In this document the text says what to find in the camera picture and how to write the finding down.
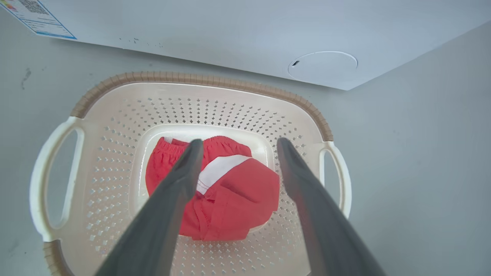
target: white plastic basket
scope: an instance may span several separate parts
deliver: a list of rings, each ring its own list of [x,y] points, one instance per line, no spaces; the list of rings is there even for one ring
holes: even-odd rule
[[[49,224],[48,176],[58,148],[73,130],[75,149],[62,221]],[[91,276],[148,198],[145,170],[162,136],[190,141],[217,135],[251,148],[279,170],[276,140],[287,137],[324,181],[324,154],[340,179],[340,209],[351,207],[348,169],[320,112],[280,89],[217,77],[165,72],[127,73],[90,90],[39,153],[30,185],[31,215],[45,242],[53,275]],[[172,275],[295,275],[310,272],[300,221],[282,185],[278,211],[236,242],[179,236]]]

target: red clothing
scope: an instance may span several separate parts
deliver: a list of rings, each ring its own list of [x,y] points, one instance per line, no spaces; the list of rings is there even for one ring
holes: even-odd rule
[[[159,140],[145,175],[150,195],[187,145],[175,139]],[[202,172],[179,234],[204,241],[242,240],[251,228],[268,221],[278,208],[279,177],[251,156],[247,146],[227,137],[203,141]]]

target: white appliance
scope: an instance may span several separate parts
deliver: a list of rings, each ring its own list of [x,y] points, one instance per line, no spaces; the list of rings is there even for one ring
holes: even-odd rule
[[[0,0],[0,4],[39,35],[343,90],[491,20],[491,0]]]

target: label sticker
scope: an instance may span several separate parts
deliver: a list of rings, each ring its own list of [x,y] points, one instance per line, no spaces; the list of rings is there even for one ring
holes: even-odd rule
[[[37,34],[76,39],[38,0],[0,0],[0,5]]]

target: basket handle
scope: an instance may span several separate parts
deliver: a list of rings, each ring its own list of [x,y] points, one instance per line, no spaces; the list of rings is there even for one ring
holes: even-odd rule
[[[55,131],[51,133],[50,137],[41,148],[32,171],[29,188],[30,212],[34,226],[43,236],[44,242],[52,242],[56,240],[57,231],[63,227],[68,220],[70,204],[67,203],[71,201],[71,197],[73,195],[75,177],[77,175],[80,156],[82,155],[83,130],[77,125],[78,120],[80,119],[76,117],[69,117],[66,122],[60,124]],[[52,226],[48,218],[48,206],[46,203],[49,175],[51,166],[53,165],[53,161],[55,160],[60,146],[73,130],[77,131],[78,137],[65,198],[65,207],[63,208],[59,225]]]
[[[339,208],[346,218],[350,216],[351,211],[351,179],[350,173],[348,172],[348,166],[344,161],[343,155],[339,149],[334,145],[333,141],[326,141],[323,143],[324,147],[320,152],[320,168],[319,168],[319,179],[322,184],[324,184],[325,179],[325,162],[324,155],[327,152],[331,154],[334,164],[336,166],[338,177],[339,177]]]

